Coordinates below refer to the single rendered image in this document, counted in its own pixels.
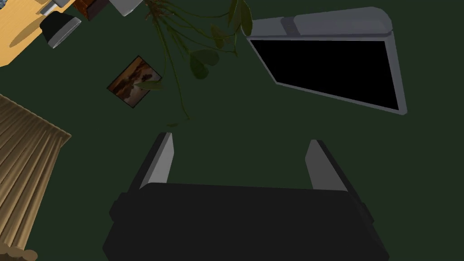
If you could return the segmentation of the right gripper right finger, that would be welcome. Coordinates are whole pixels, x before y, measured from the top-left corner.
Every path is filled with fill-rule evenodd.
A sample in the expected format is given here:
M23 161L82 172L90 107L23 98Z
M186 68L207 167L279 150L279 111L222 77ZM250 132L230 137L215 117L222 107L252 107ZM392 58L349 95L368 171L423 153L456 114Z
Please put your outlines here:
M310 141L305 163L313 189L347 191L320 141Z

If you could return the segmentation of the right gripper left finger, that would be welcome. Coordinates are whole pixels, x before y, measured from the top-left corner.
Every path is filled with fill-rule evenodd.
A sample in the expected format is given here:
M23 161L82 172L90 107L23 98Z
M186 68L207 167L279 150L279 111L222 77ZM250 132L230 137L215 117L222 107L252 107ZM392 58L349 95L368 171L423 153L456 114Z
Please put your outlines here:
M167 183L173 157L172 133L159 133L128 191L136 191L149 183Z

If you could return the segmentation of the grey framed black window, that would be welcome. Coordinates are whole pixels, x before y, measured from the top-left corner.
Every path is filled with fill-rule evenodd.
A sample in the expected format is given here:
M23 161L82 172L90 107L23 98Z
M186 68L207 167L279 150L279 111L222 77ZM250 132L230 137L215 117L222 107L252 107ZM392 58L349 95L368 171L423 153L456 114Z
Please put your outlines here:
M256 19L247 40L278 85L407 113L392 21L380 8Z

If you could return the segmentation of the green trailing house plant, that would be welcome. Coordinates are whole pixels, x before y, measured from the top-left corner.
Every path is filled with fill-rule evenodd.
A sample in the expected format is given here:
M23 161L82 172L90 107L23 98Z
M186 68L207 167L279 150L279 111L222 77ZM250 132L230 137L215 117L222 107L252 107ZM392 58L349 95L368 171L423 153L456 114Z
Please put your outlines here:
M246 0L230 0L228 11L218 15L199 15L187 11L172 0L142 0L148 7L146 19L151 18L152 25L160 40L164 69L172 68L179 93L180 105L186 120L190 116L184 104L181 85L167 37L172 39L182 58L186 59L195 79L203 80L209 75L209 68L219 62L220 53L237 53L237 36L239 33L250 36L252 13ZM219 19L225 17L230 32L222 30L215 24L210 25L210 33L206 33L194 25L186 16L198 19Z

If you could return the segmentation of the beige pleated curtain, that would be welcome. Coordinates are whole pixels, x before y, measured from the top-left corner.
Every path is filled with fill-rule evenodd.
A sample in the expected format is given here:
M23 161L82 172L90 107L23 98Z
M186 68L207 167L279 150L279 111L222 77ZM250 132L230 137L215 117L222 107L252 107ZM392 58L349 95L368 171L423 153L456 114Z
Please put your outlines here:
M70 134L0 94L0 261L36 261L26 244Z

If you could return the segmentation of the black and grey lamp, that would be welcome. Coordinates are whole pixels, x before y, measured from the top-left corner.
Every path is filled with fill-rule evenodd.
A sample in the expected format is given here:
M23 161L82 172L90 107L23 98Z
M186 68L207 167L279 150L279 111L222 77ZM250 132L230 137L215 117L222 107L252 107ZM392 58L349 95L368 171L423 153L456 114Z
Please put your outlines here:
M51 48L56 48L81 23L81 20L69 14L53 11L40 23L39 27Z

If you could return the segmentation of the light wooden table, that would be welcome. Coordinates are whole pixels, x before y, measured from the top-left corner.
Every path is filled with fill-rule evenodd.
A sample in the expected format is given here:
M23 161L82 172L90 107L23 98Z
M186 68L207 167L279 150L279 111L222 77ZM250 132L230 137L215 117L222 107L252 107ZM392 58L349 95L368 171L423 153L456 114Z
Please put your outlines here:
M64 13L74 0L2 0L0 67L11 63L42 34L40 23L53 11Z

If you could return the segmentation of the brown landscape wall picture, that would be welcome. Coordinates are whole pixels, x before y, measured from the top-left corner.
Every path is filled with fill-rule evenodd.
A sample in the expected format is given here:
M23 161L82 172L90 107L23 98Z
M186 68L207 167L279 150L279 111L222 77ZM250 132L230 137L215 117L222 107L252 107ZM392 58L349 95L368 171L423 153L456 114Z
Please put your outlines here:
M135 108L149 89L140 88L144 82L157 82L162 77L141 57L134 60L107 87L112 94L131 108Z

